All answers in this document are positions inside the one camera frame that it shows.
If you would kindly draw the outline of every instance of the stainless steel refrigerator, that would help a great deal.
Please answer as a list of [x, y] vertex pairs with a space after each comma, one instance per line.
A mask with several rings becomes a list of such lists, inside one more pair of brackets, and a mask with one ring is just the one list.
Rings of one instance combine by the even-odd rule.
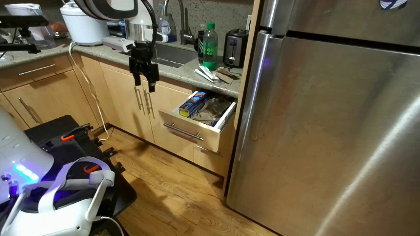
[[287, 236], [420, 234], [420, 1], [263, 3], [228, 204]]

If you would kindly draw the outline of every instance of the kitchen sink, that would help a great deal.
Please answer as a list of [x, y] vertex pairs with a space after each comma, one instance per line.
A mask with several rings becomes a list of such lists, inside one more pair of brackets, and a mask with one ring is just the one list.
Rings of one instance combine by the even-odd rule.
[[179, 68], [193, 58], [197, 58], [197, 52], [193, 49], [157, 43], [153, 61]]

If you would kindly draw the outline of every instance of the kitchen counter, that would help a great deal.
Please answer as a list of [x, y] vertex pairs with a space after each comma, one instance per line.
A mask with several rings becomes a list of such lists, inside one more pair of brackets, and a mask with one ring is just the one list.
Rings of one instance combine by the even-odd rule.
[[[22, 62], [28, 62], [32, 60], [45, 58], [54, 55], [67, 53], [67, 52], [69, 52], [69, 41], [58, 43], [57, 47], [43, 49], [43, 52], [40, 53], [28, 53], [27, 51], [8, 52], [10, 55], [14, 55], [14, 58], [7, 61], [0, 60], [0, 69], [11, 65], [19, 65]], [[112, 62], [129, 66], [129, 55], [115, 51], [107, 45], [94, 45], [94, 47], [75, 45], [74, 52], [86, 53], [88, 56], [94, 56], [98, 58], [103, 58], [103, 60], [108, 60]], [[208, 90], [213, 90], [217, 93], [222, 93], [222, 94], [238, 98], [241, 79], [234, 79], [233, 83], [226, 83], [224, 81], [213, 83], [195, 72], [197, 65], [199, 65], [197, 58], [179, 68], [159, 64], [159, 73], [161, 76], [167, 77], [170, 79], [182, 81], [201, 89], [208, 89]]]

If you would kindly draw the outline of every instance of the wooden floor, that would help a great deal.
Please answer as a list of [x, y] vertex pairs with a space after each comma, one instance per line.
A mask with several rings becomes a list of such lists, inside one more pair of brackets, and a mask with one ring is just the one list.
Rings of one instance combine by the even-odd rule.
[[221, 176], [213, 175], [120, 129], [103, 148], [115, 146], [138, 199], [119, 220], [137, 234], [275, 234], [228, 208]]

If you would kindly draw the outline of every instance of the wall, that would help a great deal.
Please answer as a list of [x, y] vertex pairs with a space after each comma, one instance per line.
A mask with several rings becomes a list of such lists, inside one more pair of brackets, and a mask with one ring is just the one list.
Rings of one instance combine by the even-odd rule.
[[[157, 15], [158, 5], [162, 0], [154, 0]], [[4, 3], [12, 2], [37, 2], [41, 3], [48, 19], [62, 20], [60, 7], [64, 5], [61, 0], [0, 0], [0, 13], [6, 14]], [[200, 28], [200, 23], [214, 20], [220, 35], [220, 44], [224, 47], [225, 35], [232, 28], [245, 28], [247, 15], [253, 11], [254, 0], [183, 0], [188, 9], [190, 26], [195, 35]], [[179, 0], [170, 0], [169, 11], [172, 13], [178, 31], [182, 28]]]

